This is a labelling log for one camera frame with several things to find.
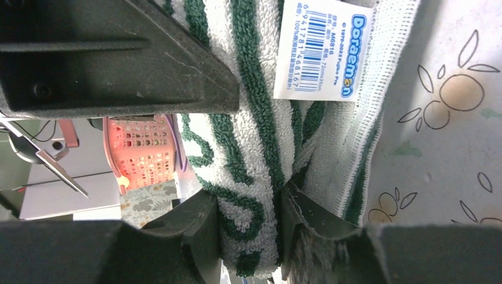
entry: label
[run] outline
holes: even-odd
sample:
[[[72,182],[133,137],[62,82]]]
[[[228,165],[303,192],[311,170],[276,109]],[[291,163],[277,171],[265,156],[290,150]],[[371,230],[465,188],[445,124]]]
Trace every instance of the label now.
[[[355,101],[372,9],[339,1],[285,1],[273,97]]]

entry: orange basket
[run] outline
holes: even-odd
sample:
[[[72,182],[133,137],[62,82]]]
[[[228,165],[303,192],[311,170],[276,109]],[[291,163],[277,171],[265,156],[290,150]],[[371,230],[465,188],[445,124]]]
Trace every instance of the orange basket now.
[[[175,143],[165,115],[154,121],[103,119],[105,154],[120,194],[173,178]]]

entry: purple cable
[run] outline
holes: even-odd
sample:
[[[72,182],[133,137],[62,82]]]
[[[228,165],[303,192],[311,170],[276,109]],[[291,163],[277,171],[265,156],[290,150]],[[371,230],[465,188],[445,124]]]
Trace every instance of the purple cable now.
[[[178,138],[176,136],[176,131],[173,124],[173,118],[171,114],[166,114],[166,119],[169,124],[169,128],[171,129],[171,134],[174,138],[174,145],[176,146],[176,152],[178,154],[177,160],[179,161],[179,167],[181,168],[181,172],[184,173],[186,171],[186,167],[188,166],[188,159],[185,157],[185,162],[181,160],[181,151],[179,150]]]

